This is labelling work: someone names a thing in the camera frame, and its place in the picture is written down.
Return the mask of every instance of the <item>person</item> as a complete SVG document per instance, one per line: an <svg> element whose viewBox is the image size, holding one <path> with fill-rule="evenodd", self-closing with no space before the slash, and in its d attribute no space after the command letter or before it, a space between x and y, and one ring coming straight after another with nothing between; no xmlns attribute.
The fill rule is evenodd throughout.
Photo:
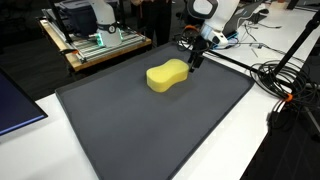
<svg viewBox="0 0 320 180"><path fill-rule="evenodd" d="M145 35L157 39L157 47L169 42L172 0L131 0L137 6L138 29L145 28Z"/></svg>

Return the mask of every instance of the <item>desk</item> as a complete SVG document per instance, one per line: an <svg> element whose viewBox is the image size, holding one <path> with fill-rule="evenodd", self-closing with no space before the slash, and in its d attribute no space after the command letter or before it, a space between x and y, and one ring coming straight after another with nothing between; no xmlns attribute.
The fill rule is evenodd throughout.
<svg viewBox="0 0 320 180"><path fill-rule="evenodd" d="M313 16L313 13L301 10L291 12L270 9L270 11L270 18L283 26L277 30L277 33L286 34L286 36L279 35L278 38L282 40L272 41L271 38L265 38L265 41L262 41L265 33L275 31L262 27L252 31L252 34L261 42L283 51L290 48L302 32L305 23ZM287 21L291 16L295 17L295 22L292 24ZM269 21L267 18L261 23L267 24ZM303 49L299 50L296 56L306 59L319 34L318 28L310 35ZM258 59L245 45L219 52L248 65L265 61ZM224 60L212 59L240 72L248 73L243 68ZM268 131L267 115L277 101L278 99L269 96L254 85L197 149L174 179L239 179ZM0 179L97 179L56 96L50 95L37 103L48 113L47 119L0 139L2 142L0 144Z"/></svg>
<svg viewBox="0 0 320 180"><path fill-rule="evenodd" d="M46 20L40 20L40 26L43 29L43 31L46 34L48 34L48 36L52 39L52 41L57 45L59 50L69 49L67 44L60 38L60 36L57 34L57 32L54 31L54 29L49 25L49 23ZM120 55L132 52L134 50L138 50L140 48L147 48L148 46L151 46L151 40L149 38L146 38L146 40L144 42L141 41L140 43L138 43L136 45L122 48L121 50L114 51L106 56L100 57L100 58L93 60L93 61L81 63L79 58L76 55L71 54L71 53L66 55L66 60L67 60L68 64L71 66L71 68L77 72L82 69L99 64L101 62L118 57Z"/></svg>

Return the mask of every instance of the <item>blue screen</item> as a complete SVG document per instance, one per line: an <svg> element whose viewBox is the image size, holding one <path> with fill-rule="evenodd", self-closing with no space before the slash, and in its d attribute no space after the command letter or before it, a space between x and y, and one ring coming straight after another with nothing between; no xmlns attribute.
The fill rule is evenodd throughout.
<svg viewBox="0 0 320 180"><path fill-rule="evenodd" d="M47 115L0 69L0 135Z"/></svg>

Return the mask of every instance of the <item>yellow sponge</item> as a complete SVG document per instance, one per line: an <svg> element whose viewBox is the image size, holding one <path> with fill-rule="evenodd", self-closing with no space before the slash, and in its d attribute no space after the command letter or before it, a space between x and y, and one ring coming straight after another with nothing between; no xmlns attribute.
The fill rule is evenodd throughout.
<svg viewBox="0 0 320 180"><path fill-rule="evenodd" d="M188 77L189 66L179 59L170 59L161 66L147 70L147 84L156 92L165 92Z"/></svg>

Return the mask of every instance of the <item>gray rubber mat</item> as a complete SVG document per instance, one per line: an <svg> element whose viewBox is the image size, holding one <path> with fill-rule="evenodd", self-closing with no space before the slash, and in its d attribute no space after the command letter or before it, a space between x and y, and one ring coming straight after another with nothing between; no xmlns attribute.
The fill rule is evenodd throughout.
<svg viewBox="0 0 320 180"><path fill-rule="evenodd" d="M100 179L172 178L252 87L253 81L204 60L164 93L146 84L146 70L188 52L167 44L60 88L56 94Z"/></svg>

